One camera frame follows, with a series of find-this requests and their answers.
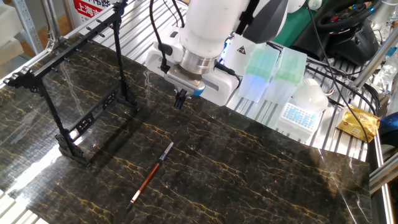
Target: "red sign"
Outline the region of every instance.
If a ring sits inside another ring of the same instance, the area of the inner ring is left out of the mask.
[[[102,11],[102,9],[95,7],[91,4],[88,4],[87,2],[84,2],[82,0],[73,0],[73,3],[75,4],[75,9],[80,14],[87,16],[89,18],[97,15],[99,12]]]

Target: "paintbrush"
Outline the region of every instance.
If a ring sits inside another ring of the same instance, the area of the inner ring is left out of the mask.
[[[132,197],[132,199],[130,200],[130,204],[129,206],[127,206],[126,210],[129,210],[131,208],[131,205],[134,204],[134,202],[137,200],[139,194],[141,194],[141,192],[144,190],[144,188],[146,187],[146,185],[149,183],[149,181],[151,180],[151,178],[154,176],[155,172],[157,171],[157,169],[160,167],[161,163],[163,163],[166,159],[167,154],[170,152],[170,149],[173,147],[173,143],[171,142],[169,144],[169,146],[167,147],[167,149],[163,152],[162,156],[159,158],[158,163],[156,164],[156,166],[152,169],[152,171],[150,172],[150,174],[148,175],[148,177],[146,178],[146,180],[144,181],[144,183],[141,185],[141,187],[139,188],[139,190],[137,191],[137,193]]]

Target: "red paintbrush handle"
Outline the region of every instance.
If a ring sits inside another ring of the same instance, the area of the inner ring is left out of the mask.
[[[148,184],[148,182],[150,181],[150,179],[154,176],[155,172],[157,171],[157,169],[159,168],[160,164],[157,163],[156,166],[152,169],[152,172],[150,172],[149,176],[146,178],[145,182],[141,185],[139,191],[142,192],[144,190],[144,188],[146,187],[146,185]]]

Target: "black cable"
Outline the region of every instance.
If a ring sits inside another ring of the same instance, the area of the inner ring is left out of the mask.
[[[379,34],[380,34],[380,44],[383,45],[383,36],[381,35],[381,31],[380,31],[380,30],[373,30],[373,31],[379,31]]]
[[[224,71],[224,72],[228,73],[229,75],[235,76],[235,77],[238,79],[238,82],[239,82],[239,83],[238,83],[238,86],[236,87],[235,90],[237,90],[237,89],[239,88],[239,86],[241,86],[241,83],[242,83],[241,78],[239,77],[239,75],[237,75],[237,74],[235,73],[234,70],[228,68],[228,67],[225,66],[225,65],[220,64],[219,62],[216,63],[216,66],[215,66],[215,67],[218,68],[218,69],[220,69],[221,71]]]
[[[173,1],[173,4],[174,4],[175,9],[177,10],[178,15],[180,16],[181,28],[184,28],[184,27],[185,27],[184,18],[182,17],[180,8],[178,8],[178,5],[177,5],[177,3],[175,2],[175,0],[172,0],[172,1]]]
[[[162,52],[162,57],[163,58],[162,58],[162,65],[160,66],[160,69],[163,72],[166,72],[168,70],[166,54],[164,52],[163,44],[162,44],[162,41],[160,39],[160,35],[159,35],[158,31],[157,31],[157,28],[156,28],[156,25],[155,25],[155,20],[154,20],[154,0],[150,0],[150,3],[149,3],[149,17],[150,17],[150,23],[152,24],[152,27],[154,28],[154,32],[155,32],[155,35],[156,35],[157,42],[159,43],[159,50]]]
[[[331,80],[333,79],[333,77],[331,77],[331,76],[329,76],[329,75],[327,75],[327,74],[325,74],[325,73],[323,73],[323,72],[321,72],[321,71],[318,71],[318,70],[316,70],[316,69],[314,69],[314,68],[312,68],[312,67],[306,66],[305,68],[307,68],[307,69],[309,69],[309,70],[311,70],[311,71],[313,71],[313,72],[316,72],[316,73],[318,73],[318,74],[320,74],[320,75],[323,75],[324,77],[329,78],[329,79],[331,79]],[[339,83],[341,86],[347,88],[349,91],[353,92],[355,95],[359,96],[362,100],[364,100],[365,103],[366,103],[367,105],[369,105],[369,107],[370,107],[370,109],[372,110],[373,114],[376,115],[376,109],[373,107],[372,103],[369,102],[369,100],[368,100],[365,96],[363,96],[362,94],[360,94],[358,91],[352,89],[349,85],[343,83],[343,82],[340,81],[340,80],[336,80],[336,82]]]
[[[281,52],[279,46],[277,46],[277,45],[275,45],[275,44],[273,44],[273,43],[271,43],[271,42],[267,42],[267,45],[269,45],[269,46],[272,47],[273,49],[279,50],[279,52]],[[323,63],[319,63],[319,62],[316,62],[316,61],[313,61],[313,60],[309,60],[309,59],[307,59],[307,61],[310,62],[310,63],[315,63],[315,64],[317,64],[317,65],[321,65],[321,66],[322,66],[323,68],[325,68],[325,70],[328,72],[328,69],[326,69],[326,66],[325,66]],[[331,80],[333,79],[331,76],[329,76],[329,75],[327,75],[327,74],[325,74],[325,73],[323,73],[323,72],[321,72],[321,71],[319,71],[319,70],[316,70],[316,69],[314,69],[314,68],[312,68],[312,67],[309,67],[308,65],[306,65],[305,67],[306,67],[307,69],[309,69],[309,70],[315,72],[315,73],[318,73],[319,75],[322,75],[322,76],[324,76],[324,77],[326,77],[326,78],[329,78],[329,79],[331,79]],[[333,68],[333,67],[332,67],[332,69],[333,69],[334,71],[336,71],[336,72],[343,73],[343,71],[338,70],[338,69],[336,69],[336,68]],[[350,76],[350,75],[354,75],[354,74],[361,73],[361,72],[362,72],[362,71],[354,72],[354,73],[351,73],[351,74],[346,74],[346,73],[345,73],[344,76]],[[349,79],[350,79],[351,81],[355,81],[356,78],[355,78],[355,77],[349,77]],[[380,99],[379,99],[379,93],[378,93],[373,87],[371,87],[370,85],[368,85],[368,84],[366,84],[366,83],[364,84],[365,89],[372,95],[372,97],[373,97],[373,99],[374,99],[374,102],[375,102],[375,105],[376,105],[376,109],[373,107],[373,105],[371,104],[371,102],[369,102],[369,100],[368,100],[367,98],[365,98],[362,94],[360,94],[358,91],[355,91],[355,90],[352,89],[350,86],[346,85],[345,83],[343,83],[343,82],[341,82],[341,81],[339,81],[339,80],[337,80],[337,82],[338,82],[340,85],[342,85],[343,87],[347,88],[349,91],[353,92],[355,95],[358,95],[360,98],[362,98],[362,100],[364,100],[365,103],[369,105],[369,107],[370,107],[370,109],[372,110],[373,114],[376,115],[376,112],[377,112],[378,108],[380,108]]]
[[[168,10],[172,13],[172,15],[174,16],[175,23],[176,23],[176,25],[177,25],[177,27],[178,27],[178,19],[175,17],[174,13],[172,12],[172,10],[171,10],[171,9],[169,8],[169,6],[167,5],[166,0],[163,0],[163,3],[166,5],[167,9],[168,9]]]
[[[363,132],[364,132],[364,135],[365,135],[366,143],[369,144],[368,134],[366,133],[366,130],[365,130],[364,126],[362,125],[362,122],[361,122],[361,121],[359,120],[359,118],[355,115],[354,111],[349,107],[348,102],[347,102],[346,99],[344,98],[343,94],[341,93],[340,88],[339,88],[338,85],[337,85],[336,77],[335,77],[335,75],[334,75],[333,72],[332,72],[331,65],[330,65],[329,60],[328,60],[328,56],[327,56],[327,54],[326,54],[326,52],[325,52],[325,49],[324,49],[323,46],[322,46],[322,41],[321,41],[321,38],[319,38],[318,31],[317,31],[317,25],[315,24],[315,20],[313,19],[313,16],[312,16],[312,13],[311,13],[311,9],[310,9],[310,6],[308,5],[308,1],[307,1],[307,0],[305,0],[305,5],[306,5],[306,7],[307,7],[307,9],[308,9],[308,13],[310,14],[311,21],[312,21],[312,24],[313,24],[314,29],[315,29],[315,34],[316,34],[316,36],[317,36],[319,46],[320,46],[320,48],[322,49],[323,56],[325,56],[326,63],[328,64],[329,69],[330,69],[330,71],[331,71],[331,77],[333,78],[333,83],[334,83],[335,86],[336,86],[336,89],[337,89],[337,91],[338,91],[338,94],[341,96],[341,99],[343,99],[344,104],[347,106],[347,108],[349,109],[349,111],[353,114],[354,118],[357,120],[357,122],[358,122],[359,125],[361,126],[361,128],[362,128],[362,130],[363,130]]]

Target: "aluminum grating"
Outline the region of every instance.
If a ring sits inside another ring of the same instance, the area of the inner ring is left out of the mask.
[[[0,190],[1,224],[47,224],[46,221],[26,209],[23,200],[14,200]]]

